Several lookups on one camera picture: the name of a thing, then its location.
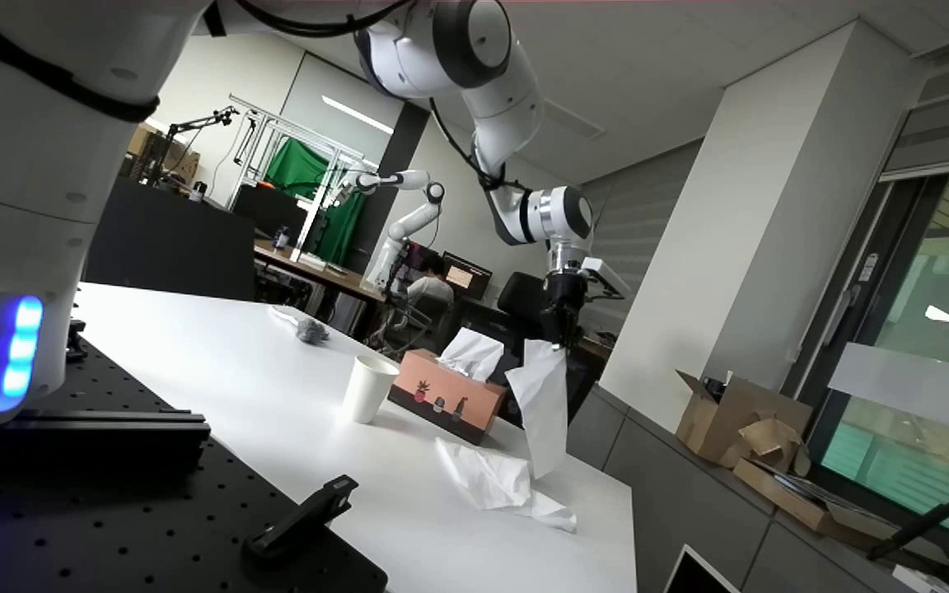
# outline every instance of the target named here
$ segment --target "ceiling light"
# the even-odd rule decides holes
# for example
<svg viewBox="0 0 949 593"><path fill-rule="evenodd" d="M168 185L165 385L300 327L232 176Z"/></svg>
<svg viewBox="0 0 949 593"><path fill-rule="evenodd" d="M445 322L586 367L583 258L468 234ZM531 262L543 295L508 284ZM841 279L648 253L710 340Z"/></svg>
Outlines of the ceiling light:
<svg viewBox="0 0 949 593"><path fill-rule="evenodd" d="M948 312L935 308L933 305L929 305L929 308L925 309L925 316L930 320L941 320L944 323L949 323Z"/></svg>
<svg viewBox="0 0 949 593"><path fill-rule="evenodd" d="M325 104L327 104L328 106L333 106L333 108L338 109L339 111L342 111L343 113L349 115L350 117L357 117L359 120L364 121L365 124L369 124L373 128L376 128L376 130L381 130L388 134L393 134L395 132L395 129L392 128L390 125L381 124L379 123L379 121L372 119L372 117L366 116L364 113L361 113L358 110L350 109L346 105L340 104L340 102L334 99L329 99L328 97L324 95L320 95L320 98L324 99Z"/></svg>

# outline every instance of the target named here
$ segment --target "laptop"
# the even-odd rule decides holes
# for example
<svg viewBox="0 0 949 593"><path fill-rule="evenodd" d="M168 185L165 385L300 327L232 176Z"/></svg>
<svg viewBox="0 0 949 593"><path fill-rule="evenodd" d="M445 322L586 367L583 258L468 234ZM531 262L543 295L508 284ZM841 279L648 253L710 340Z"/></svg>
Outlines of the laptop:
<svg viewBox="0 0 949 593"><path fill-rule="evenodd" d="M683 545L664 593L738 593L738 589L689 545Z"/></svg>

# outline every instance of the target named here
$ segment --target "window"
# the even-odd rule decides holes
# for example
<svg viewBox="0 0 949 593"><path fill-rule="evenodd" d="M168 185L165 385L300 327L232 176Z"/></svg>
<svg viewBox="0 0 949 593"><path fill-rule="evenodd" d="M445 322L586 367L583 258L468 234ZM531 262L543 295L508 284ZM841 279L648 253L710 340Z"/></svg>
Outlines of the window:
<svg viewBox="0 0 949 593"><path fill-rule="evenodd" d="M919 514L949 500L949 425L828 387L847 342L949 363L949 175L884 199L799 397L822 410L810 438L821 468Z"/></svg>

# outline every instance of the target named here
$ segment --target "white tissue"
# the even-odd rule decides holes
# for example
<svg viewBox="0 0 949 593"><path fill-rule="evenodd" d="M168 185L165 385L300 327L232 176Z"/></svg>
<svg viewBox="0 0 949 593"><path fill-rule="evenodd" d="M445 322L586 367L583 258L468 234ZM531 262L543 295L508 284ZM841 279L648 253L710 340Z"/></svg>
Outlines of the white tissue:
<svg viewBox="0 0 949 593"><path fill-rule="evenodd" d="M476 381L485 381L497 368L504 345L488 335L460 327L456 337L442 350L437 363Z"/></svg>
<svg viewBox="0 0 949 593"><path fill-rule="evenodd" d="M532 473L542 477L566 458L566 352L526 340L522 367L505 372L522 410Z"/></svg>
<svg viewBox="0 0 949 593"><path fill-rule="evenodd" d="M475 509L510 511L550 528L576 532L577 515L531 488L530 462L441 438L434 443L446 472Z"/></svg>

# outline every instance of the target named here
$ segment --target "wooden desk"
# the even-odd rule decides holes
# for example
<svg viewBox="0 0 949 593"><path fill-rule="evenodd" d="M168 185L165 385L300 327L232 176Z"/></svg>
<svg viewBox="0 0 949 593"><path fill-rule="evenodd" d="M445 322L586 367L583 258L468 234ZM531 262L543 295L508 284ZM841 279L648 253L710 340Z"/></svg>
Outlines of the wooden desk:
<svg viewBox="0 0 949 593"><path fill-rule="evenodd" d="M361 285L361 274L351 273L350 270L347 270L346 274L337 274L333 273L329 268L319 270L303 262L292 262L291 252L293 251L294 249L290 247L275 249L270 240L256 240L254 246L255 258L260 260L260 262L272 264L289 271L289 273L301 275L301 277L309 278L309 280L314 282L320 282L320 284L338 288L340 292L345 292L351 297L356 297L362 301L376 301L376 303L384 303L384 301L386 301L383 293Z"/></svg>

